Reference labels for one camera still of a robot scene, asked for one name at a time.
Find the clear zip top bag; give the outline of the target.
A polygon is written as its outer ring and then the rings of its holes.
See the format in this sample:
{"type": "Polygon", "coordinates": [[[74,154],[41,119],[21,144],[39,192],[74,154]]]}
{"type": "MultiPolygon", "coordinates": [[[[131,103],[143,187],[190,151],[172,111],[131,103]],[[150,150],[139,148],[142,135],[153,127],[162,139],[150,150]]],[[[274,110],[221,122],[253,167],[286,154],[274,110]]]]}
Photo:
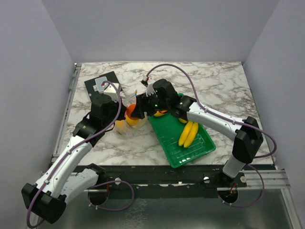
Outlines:
{"type": "Polygon", "coordinates": [[[115,122],[114,129],[118,133],[126,137],[136,136],[137,132],[143,127],[143,125],[147,121],[146,116],[144,117],[144,119],[138,119],[131,116],[131,113],[136,105],[136,95],[137,90],[135,90],[134,93],[123,99],[123,105],[127,108],[127,111],[125,112],[125,119],[115,122]]]}

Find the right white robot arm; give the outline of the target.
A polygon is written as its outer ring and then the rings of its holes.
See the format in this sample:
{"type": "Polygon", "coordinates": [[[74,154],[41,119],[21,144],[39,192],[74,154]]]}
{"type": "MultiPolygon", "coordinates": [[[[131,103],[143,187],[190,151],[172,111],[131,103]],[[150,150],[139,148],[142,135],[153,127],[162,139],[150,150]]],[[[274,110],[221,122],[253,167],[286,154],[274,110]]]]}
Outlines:
{"type": "Polygon", "coordinates": [[[201,104],[198,98],[181,96],[166,79],[148,85],[146,92],[136,96],[131,117],[143,119],[158,111],[204,125],[233,141],[232,155],[219,174],[219,181],[225,187],[232,185],[240,170],[252,163],[264,141],[255,118],[229,116],[201,104]]]}

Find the green plastic tray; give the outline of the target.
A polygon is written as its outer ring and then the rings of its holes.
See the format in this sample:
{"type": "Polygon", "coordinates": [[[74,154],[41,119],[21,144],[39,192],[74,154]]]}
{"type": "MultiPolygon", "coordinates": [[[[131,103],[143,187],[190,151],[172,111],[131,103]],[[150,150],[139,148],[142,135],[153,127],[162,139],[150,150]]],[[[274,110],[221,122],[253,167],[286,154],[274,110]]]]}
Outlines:
{"type": "Polygon", "coordinates": [[[173,168],[194,161],[216,149],[216,145],[199,123],[184,121],[167,113],[148,117],[149,122],[173,168]]]}

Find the orange peach with leaf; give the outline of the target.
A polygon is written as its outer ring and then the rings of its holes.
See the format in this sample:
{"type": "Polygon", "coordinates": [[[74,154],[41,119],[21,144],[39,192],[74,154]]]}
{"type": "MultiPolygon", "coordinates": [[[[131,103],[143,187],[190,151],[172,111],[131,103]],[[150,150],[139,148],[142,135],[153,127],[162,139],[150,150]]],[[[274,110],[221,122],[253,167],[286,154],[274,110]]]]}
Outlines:
{"type": "Polygon", "coordinates": [[[124,135],[129,130],[127,123],[124,120],[116,121],[114,129],[120,134],[124,135]]]}

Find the yellow lemon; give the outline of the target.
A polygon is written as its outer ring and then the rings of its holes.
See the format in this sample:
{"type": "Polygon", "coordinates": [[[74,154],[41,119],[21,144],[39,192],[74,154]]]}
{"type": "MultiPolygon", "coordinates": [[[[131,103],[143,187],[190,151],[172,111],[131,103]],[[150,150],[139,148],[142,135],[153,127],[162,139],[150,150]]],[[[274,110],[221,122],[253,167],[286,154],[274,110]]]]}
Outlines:
{"type": "Polygon", "coordinates": [[[126,116],[126,122],[129,126],[135,126],[136,124],[138,124],[139,119],[129,118],[128,116],[126,116]]]}

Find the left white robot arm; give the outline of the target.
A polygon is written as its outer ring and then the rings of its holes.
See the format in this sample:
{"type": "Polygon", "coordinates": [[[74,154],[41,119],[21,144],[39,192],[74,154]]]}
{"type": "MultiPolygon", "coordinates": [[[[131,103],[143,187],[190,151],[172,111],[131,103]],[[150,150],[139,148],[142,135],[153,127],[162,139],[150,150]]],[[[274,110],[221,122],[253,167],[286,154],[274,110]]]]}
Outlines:
{"type": "Polygon", "coordinates": [[[91,102],[91,110],[76,125],[66,148],[51,167],[33,185],[27,183],[21,190],[27,208],[27,227],[31,224],[31,213],[48,223],[56,222],[74,196],[93,186],[101,188],[105,176],[92,169],[86,169],[82,180],[68,180],[81,159],[90,152],[115,121],[125,119],[126,107],[119,95],[100,94],[91,102]]]}

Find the orange fruit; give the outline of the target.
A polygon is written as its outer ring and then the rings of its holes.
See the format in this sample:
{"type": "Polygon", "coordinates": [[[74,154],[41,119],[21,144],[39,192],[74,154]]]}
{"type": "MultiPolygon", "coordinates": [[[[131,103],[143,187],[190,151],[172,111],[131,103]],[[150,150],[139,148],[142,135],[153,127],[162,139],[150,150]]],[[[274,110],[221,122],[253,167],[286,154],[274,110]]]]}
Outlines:
{"type": "Polygon", "coordinates": [[[132,112],[134,111],[136,107],[136,104],[131,104],[127,107],[127,110],[126,110],[126,115],[129,117],[129,118],[132,118],[132,112]]]}

